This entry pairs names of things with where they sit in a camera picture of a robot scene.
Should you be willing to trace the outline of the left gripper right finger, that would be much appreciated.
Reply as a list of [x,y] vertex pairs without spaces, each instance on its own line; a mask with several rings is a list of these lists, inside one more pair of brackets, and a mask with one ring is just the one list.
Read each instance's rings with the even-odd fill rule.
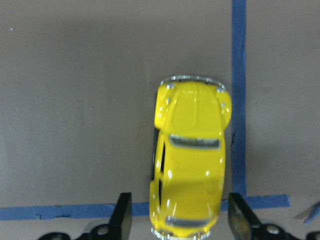
[[296,240],[272,223],[262,223],[239,193],[228,194],[228,224],[235,240]]

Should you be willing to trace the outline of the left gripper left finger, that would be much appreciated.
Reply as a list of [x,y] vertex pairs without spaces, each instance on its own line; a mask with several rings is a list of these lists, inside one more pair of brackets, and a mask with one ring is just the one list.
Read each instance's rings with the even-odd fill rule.
[[132,226],[132,194],[122,192],[108,223],[98,224],[79,240],[128,240]]

